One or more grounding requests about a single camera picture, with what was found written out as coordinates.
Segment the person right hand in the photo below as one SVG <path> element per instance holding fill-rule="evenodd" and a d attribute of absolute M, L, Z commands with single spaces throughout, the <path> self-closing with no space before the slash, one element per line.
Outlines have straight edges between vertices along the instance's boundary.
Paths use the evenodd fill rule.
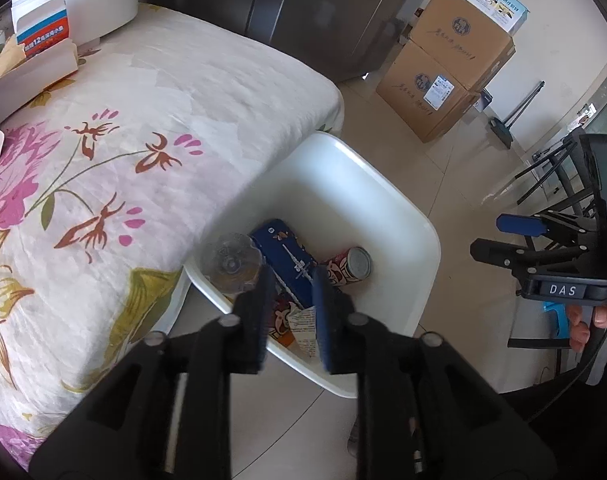
<path fill-rule="evenodd" d="M 583 320 L 583 307 L 568 306 L 566 315 L 569 321 L 569 344 L 574 352 L 581 353 L 590 339 L 589 326 Z M 607 306 L 594 309 L 594 323 L 598 328 L 607 327 Z"/>

